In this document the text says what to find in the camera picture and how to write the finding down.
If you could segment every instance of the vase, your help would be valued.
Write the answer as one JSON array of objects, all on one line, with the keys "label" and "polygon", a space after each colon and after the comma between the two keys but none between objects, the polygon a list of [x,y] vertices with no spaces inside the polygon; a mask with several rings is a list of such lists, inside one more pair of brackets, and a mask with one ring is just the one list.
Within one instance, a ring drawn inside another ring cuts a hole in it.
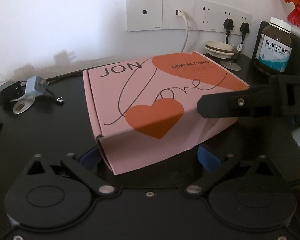
[{"label": "vase", "polygon": [[288,15],[287,20],[300,28],[300,4],[295,4],[294,10]]}]

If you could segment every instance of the metal disc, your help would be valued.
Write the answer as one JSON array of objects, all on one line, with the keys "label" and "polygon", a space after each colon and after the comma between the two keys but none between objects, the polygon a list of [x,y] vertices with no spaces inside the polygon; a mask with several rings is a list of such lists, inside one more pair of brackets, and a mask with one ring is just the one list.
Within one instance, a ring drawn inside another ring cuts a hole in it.
[{"label": "metal disc", "polygon": [[13,107],[13,112],[15,114],[21,114],[28,110],[34,103],[35,97],[33,96],[25,96],[23,99],[18,101],[14,107]]},{"label": "metal disc", "polygon": [[240,66],[232,61],[221,61],[220,65],[233,71],[241,70]]}]

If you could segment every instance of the cardboard box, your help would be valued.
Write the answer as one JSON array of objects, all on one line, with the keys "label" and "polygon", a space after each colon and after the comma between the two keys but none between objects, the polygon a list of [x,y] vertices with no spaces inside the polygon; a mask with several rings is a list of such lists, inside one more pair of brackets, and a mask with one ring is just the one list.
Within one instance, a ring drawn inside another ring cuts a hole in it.
[{"label": "cardboard box", "polygon": [[202,95],[248,84],[197,52],[107,65],[83,73],[92,130],[114,174],[189,150],[236,122],[203,119]]}]

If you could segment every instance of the black table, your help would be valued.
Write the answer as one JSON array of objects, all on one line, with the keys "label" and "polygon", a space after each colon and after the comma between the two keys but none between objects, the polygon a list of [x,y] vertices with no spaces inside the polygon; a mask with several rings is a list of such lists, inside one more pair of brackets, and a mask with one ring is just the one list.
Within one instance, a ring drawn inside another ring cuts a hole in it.
[{"label": "black table", "polygon": [[[241,55],[242,70],[234,72],[250,85],[266,84],[267,78],[250,67]],[[81,156],[96,146],[88,116],[82,76],[53,82],[49,88],[62,96],[57,106],[51,98],[39,97],[25,113],[15,115],[12,106],[0,106],[0,234],[9,227],[4,213],[5,192],[34,154],[50,163],[59,163],[66,153]],[[300,178],[300,150],[291,131],[296,127],[287,118],[239,118],[238,122],[206,141],[219,157],[235,154],[253,160],[265,154],[287,181]],[[197,148],[170,159],[121,175],[113,175],[104,163],[96,174],[114,186],[185,186],[202,176]]]}]

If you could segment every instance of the wall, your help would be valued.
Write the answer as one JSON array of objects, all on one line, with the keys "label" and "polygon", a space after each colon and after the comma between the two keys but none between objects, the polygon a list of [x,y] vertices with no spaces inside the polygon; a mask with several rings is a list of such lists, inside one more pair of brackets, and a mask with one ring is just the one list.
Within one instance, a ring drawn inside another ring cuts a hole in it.
[{"label": "wall", "polygon": [[[243,53],[251,56],[259,24],[285,19],[281,0],[210,0],[252,14]],[[139,56],[179,52],[184,31],[128,33],[125,0],[0,0],[0,81],[34,74],[51,77],[77,69]],[[190,31],[186,50],[204,52],[207,40],[225,34]],[[238,44],[239,36],[230,43]]]}]

